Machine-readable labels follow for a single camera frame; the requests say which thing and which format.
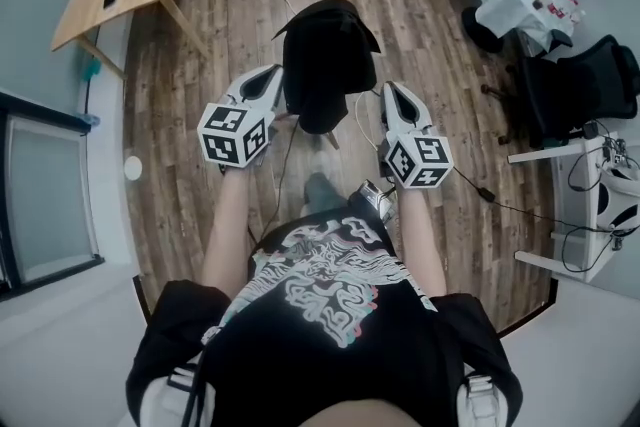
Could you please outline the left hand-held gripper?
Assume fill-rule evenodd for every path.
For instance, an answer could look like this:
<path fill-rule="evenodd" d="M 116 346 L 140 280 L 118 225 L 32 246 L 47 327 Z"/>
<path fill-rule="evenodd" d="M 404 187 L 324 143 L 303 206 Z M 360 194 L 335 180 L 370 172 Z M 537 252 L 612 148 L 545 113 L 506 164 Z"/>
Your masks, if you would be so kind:
<path fill-rule="evenodd" d="M 277 64 L 259 66 L 231 83 L 224 102 L 206 106 L 197 134 L 207 162 L 246 168 L 265 150 L 283 75 Z"/>

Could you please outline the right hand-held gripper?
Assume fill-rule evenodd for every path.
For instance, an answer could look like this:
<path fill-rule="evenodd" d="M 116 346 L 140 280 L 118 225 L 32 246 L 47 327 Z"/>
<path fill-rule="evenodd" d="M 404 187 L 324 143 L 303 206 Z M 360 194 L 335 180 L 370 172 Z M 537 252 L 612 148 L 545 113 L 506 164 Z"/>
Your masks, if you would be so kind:
<path fill-rule="evenodd" d="M 378 146 L 379 172 L 404 189 L 431 189 L 453 170 L 449 140 L 432 125 L 424 102 L 400 82 L 385 82 L 382 111 L 384 139 Z M 399 132 L 404 122 L 414 128 Z"/>

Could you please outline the black garment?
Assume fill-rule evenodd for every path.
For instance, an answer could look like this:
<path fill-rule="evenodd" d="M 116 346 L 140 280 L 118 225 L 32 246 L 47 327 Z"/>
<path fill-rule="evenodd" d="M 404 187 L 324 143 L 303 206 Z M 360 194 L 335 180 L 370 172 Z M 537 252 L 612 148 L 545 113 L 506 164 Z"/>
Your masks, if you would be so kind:
<path fill-rule="evenodd" d="M 282 27 L 282 87 L 289 113 L 300 128 L 322 135 L 348 114 L 346 97 L 374 88 L 372 55 L 380 47 L 372 31 L 347 0 L 321 0 Z"/>

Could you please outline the person's left forearm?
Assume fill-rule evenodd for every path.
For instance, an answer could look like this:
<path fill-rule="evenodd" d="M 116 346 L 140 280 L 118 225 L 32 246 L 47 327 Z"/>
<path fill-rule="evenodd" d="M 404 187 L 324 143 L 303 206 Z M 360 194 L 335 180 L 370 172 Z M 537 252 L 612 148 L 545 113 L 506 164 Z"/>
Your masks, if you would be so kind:
<path fill-rule="evenodd" d="M 229 298 L 234 298 L 247 282 L 249 178 L 248 168 L 226 171 L 202 265 L 200 283 L 219 289 Z"/>

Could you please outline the person's right forearm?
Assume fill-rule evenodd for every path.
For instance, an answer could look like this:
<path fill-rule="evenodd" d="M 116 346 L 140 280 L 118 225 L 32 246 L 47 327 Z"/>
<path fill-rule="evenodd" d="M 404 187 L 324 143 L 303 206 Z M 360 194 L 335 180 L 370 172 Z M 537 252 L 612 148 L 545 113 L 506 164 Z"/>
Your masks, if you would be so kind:
<path fill-rule="evenodd" d="M 417 189 L 399 188 L 397 196 L 404 264 L 429 298 L 444 296 L 446 278 L 424 195 Z"/>

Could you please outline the black silver waist device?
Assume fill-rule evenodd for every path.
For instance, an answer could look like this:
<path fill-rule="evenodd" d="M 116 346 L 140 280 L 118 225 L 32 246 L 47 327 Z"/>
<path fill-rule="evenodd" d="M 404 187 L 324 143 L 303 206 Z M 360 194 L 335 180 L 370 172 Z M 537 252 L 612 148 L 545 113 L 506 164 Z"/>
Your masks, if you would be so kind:
<path fill-rule="evenodd" d="M 350 196 L 350 205 L 362 210 L 367 217 L 377 217 L 383 224 L 389 223 L 394 217 L 395 203 L 392 195 L 396 187 L 383 191 L 372 181 L 365 180 Z"/>

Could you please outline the round table black base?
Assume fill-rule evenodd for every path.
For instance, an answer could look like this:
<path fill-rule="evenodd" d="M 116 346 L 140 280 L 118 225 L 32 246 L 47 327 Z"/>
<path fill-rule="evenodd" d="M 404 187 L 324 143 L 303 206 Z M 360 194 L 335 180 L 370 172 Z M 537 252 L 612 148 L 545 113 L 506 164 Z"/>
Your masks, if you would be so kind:
<path fill-rule="evenodd" d="M 504 46 L 504 40 L 498 38 L 487 27 L 476 20 L 476 7 L 467 7 L 461 13 L 461 22 L 466 35 L 481 50 L 497 54 Z"/>

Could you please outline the person's grey trouser leg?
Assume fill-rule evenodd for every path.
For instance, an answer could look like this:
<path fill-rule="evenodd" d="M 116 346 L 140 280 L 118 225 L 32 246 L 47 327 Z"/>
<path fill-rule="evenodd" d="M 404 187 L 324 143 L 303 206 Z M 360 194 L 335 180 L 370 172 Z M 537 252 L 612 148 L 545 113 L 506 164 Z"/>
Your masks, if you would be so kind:
<path fill-rule="evenodd" d="M 322 172 L 314 172 L 304 185 L 304 205 L 301 216 L 312 215 L 328 210 L 343 208 L 347 200 Z"/>

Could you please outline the black office chair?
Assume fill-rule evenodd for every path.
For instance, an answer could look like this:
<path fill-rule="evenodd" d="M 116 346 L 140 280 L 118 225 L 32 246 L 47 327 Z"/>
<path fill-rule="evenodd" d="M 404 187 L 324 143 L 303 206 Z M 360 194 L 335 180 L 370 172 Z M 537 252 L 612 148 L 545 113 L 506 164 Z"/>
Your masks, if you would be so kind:
<path fill-rule="evenodd" d="M 631 49 L 606 35 L 589 49 L 550 61 L 523 57 L 506 71 L 515 92 L 481 86 L 481 93 L 498 99 L 508 118 L 508 132 L 498 137 L 507 145 L 527 136 L 532 149 L 553 141 L 567 143 L 584 135 L 592 121 L 637 116 L 640 62 Z"/>

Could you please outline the black framed glass partition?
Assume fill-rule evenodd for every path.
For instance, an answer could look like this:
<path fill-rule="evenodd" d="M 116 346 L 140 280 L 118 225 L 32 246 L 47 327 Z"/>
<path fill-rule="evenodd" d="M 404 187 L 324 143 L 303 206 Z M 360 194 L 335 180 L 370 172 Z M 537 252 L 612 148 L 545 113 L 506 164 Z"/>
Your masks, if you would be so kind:
<path fill-rule="evenodd" d="M 0 92 L 0 301 L 103 263 L 87 170 L 90 124 Z"/>

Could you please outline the white headset device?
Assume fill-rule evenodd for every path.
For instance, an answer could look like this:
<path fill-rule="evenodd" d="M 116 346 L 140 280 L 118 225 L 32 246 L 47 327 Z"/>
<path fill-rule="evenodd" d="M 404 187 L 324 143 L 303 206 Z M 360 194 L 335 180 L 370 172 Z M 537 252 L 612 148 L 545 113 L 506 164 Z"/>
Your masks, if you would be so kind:
<path fill-rule="evenodd" d="M 640 169 L 606 165 L 601 171 L 597 227 L 618 234 L 640 227 Z"/>

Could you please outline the person's black printed t-shirt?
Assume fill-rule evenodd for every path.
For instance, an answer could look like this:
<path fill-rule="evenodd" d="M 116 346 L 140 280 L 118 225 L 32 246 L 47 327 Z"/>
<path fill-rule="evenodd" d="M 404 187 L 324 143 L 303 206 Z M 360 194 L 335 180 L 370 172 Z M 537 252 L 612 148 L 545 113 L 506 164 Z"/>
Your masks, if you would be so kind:
<path fill-rule="evenodd" d="M 126 382 L 136 424 L 299 427 L 377 399 L 422 427 L 457 427 L 477 376 L 515 421 L 522 388 L 480 301 L 429 298 L 379 220 L 348 207 L 313 214 L 273 231 L 253 259 L 234 298 L 165 285 Z"/>

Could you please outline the white open frame desk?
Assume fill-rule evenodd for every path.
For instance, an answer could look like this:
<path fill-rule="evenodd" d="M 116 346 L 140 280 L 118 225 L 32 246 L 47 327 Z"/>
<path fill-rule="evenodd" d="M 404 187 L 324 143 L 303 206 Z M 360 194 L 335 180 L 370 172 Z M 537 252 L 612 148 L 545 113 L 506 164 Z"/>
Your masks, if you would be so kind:
<path fill-rule="evenodd" d="M 514 258 L 588 283 L 621 250 L 626 237 L 640 234 L 640 227 L 628 234 L 597 227 L 601 171 L 606 165 L 640 169 L 640 164 L 629 155 L 625 141 L 616 133 L 508 157 L 511 164 L 538 160 L 553 160 L 556 164 L 554 230 L 550 235 L 554 242 L 554 255 L 544 257 L 519 250 Z"/>

